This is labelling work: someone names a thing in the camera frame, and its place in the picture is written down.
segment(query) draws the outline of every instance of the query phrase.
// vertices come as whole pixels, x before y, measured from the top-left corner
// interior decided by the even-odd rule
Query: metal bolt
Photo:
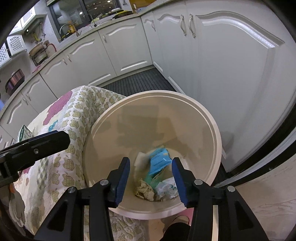
[[[108,181],[107,179],[103,179],[103,180],[100,181],[100,184],[101,184],[102,186],[105,186],[105,185],[107,185],[108,183],[109,183],[109,181]]]
[[[235,188],[233,186],[228,186],[227,187],[227,190],[230,191],[230,192],[234,192],[235,191]]]
[[[194,184],[195,184],[195,185],[202,185],[202,180],[200,180],[200,179],[195,179],[195,180],[194,180]]]
[[[76,191],[76,187],[69,187],[68,188],[68,193],[73,193]]]

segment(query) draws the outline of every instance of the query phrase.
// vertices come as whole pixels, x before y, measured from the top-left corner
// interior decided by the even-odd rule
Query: cooking pot
[[[24,82],[25,75],[21,69],[13,72],[7,83],[5,84],[5,91],[10,96],[15,92],[15,90]]]

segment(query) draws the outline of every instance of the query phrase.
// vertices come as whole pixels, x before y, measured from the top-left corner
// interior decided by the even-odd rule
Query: white plastic bag
[[[160,182],[155,190],[157,192],[157,200],[168,200],[179,195],[174,177],[170,177]]]

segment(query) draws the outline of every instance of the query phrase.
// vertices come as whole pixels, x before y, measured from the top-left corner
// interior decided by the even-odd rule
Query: patterned fabric
[[[36,233],[41,223],[64,191],[75,186],[85,188],[82,151],[85,139],[100,115],[124,96],[93,86],[69,91],[40,113],[28,126],[34,136],[63,130],[70,136],[67,150],[37,161],[15,182],[25,202],[25,227]],[[89,240],[88,207],[84,215],[84,240]],[[146,240],[141,221],[110,211],[114,240]]]

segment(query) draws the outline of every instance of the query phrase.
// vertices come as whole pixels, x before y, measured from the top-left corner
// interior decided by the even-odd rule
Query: pink patch
[[[28,167],[27,169],[23,170],[23,173],[24,173],[24,174],[29,173],[30,168],[31,168],[31,167]]]
[[[54,115],[56,115],[63,109],[63,107],[67,104],[67,102],[71,98],[71,95],[72,95],[72,91],[69,91],[68,93],[60,97],[55,103],[53,103],[53,105],[48,109],[47,116],[43,121],[44,126],[50,122],[51,118],[53,118]]]

